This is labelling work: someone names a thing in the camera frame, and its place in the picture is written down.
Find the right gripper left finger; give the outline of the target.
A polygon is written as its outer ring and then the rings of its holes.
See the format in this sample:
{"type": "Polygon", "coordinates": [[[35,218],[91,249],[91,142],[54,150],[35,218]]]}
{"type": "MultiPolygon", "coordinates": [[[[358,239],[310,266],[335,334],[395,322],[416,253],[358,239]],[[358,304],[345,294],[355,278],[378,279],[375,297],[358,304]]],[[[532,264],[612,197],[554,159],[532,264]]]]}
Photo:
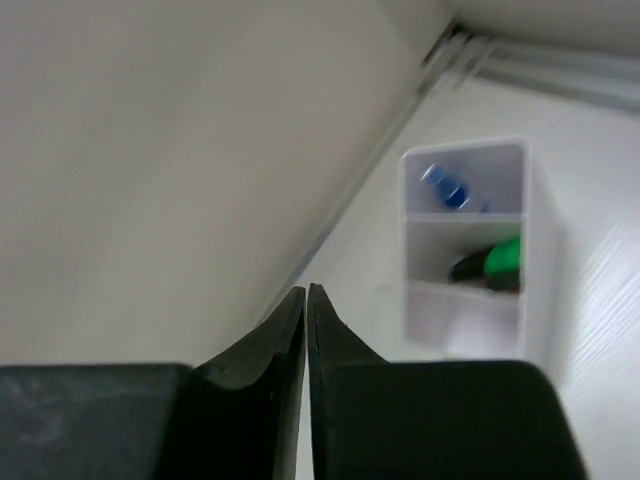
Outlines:
{"type": "Polygon", "coordinates": [[[292,473],[306,293],[209,361],[5,366],[5,479],[274,479],[292,473]]]}

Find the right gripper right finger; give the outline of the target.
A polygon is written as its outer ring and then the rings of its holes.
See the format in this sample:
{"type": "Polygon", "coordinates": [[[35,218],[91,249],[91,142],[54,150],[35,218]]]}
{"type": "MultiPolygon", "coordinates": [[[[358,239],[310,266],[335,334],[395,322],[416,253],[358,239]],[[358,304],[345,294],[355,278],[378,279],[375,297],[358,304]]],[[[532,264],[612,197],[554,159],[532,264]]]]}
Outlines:
{"type": "Polygon", "coordinates": [[[323,286],[306,307],[318,479],[584,479],[544,373],[519,360],[390,362],[339,318],[323,286]]]}

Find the orange highlighter marker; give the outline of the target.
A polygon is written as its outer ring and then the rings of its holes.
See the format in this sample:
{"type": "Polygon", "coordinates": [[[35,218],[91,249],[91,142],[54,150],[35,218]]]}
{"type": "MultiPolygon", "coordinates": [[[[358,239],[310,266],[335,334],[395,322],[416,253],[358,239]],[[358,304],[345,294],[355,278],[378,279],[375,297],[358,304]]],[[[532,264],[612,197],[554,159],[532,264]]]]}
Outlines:
{"type": "Polygon", "coordinates": [[[484,261],[491,249],[485,249],[470,254],[449,270],[449,280],[454,283],[481,281],[483,285],[493,291],[502,293],[520,292],[520,269],[511,273],[504,273],[492,277],[486,277],[483,271],[484,261]]]}

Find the blue capped pen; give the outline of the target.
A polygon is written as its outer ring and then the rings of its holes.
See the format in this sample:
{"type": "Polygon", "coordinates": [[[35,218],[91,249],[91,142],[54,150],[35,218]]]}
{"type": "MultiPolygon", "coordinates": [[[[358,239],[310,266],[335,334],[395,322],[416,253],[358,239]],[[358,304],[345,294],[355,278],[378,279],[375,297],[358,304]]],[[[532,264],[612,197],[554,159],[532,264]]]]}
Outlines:
{"type": "Polygon", "coordinates": [[[488,213],[489,203],[478,196],[459,175],[438,164],[430,165],[421,182],[431,191],[440,207],[454,213],[488,213]]]}

